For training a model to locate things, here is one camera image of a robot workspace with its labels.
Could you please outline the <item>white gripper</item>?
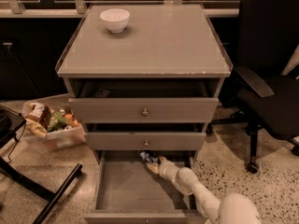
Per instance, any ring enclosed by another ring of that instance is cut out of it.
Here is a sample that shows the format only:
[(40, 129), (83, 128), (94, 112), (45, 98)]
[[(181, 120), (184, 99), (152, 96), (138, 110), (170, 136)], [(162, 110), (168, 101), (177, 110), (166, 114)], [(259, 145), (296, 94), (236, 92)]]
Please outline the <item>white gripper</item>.
[(175, 182), (179, 167), (177, 167), (173, 162), (168, 161), (164, 156), (159, 156), (158, 158), (160, 161), (160, 165), (158, 165), (157, 163), (148, 163), (148, 169), (156, 175), (159, 174), (166, 180)]

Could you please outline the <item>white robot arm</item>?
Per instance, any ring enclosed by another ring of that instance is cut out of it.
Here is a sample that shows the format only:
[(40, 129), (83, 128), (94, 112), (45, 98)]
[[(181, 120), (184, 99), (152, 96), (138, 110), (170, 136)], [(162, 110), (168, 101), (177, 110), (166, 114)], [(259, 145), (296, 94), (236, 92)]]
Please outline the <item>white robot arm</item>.
[[(250, 157), (254, 159), (255, 138), (260, 128), (276, 139), (298, 144), (298, 52), (292, 54), (280, 74), (272, 77), (259, 74), (252, 65), (234, 68), (221, 103), (238, 106), (248, 116)], [(192, 195), (212, 224), (262, 224), (258, 210), (249, 198), (230, 193), (218, 200), (190, 168), (179, 168), (164, 156), (156, 158), (148, 168), (170, 181), (180, 193)]]

